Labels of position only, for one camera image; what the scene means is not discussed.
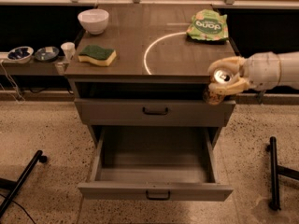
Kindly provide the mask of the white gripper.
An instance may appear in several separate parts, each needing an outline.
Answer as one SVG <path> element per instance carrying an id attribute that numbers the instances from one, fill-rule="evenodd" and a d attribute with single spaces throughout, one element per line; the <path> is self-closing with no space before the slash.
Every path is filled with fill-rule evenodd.
<path id="1" fill-rule="evenodd" d="M 256 91 L 271 90 L 280 81 L 281 62 L 273 52 L 256 53 L 247 59 L 240 56 L 223 58 L 212 63 L 207 72 L 212 76 L 217 69 L 227 69 L 235 75 L 242 65 L 245 78 L 239 78 L 233 83 L 211 82 L 208 90 L 228 96 L 247 91 L 249 88 Z"/>

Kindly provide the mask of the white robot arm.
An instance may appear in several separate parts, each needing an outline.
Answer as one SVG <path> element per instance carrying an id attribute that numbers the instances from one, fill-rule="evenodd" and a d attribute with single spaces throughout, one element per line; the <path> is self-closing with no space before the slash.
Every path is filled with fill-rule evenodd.
<path id="1" fill-rule="evenodd" d="M 234 56 L 212 63 L 207 69 L 209 89 L 218 95 L 247 90 L 267 91 L 278 86 L 299 89 L 299 52 L 256 53 L 249 58 Z"/>

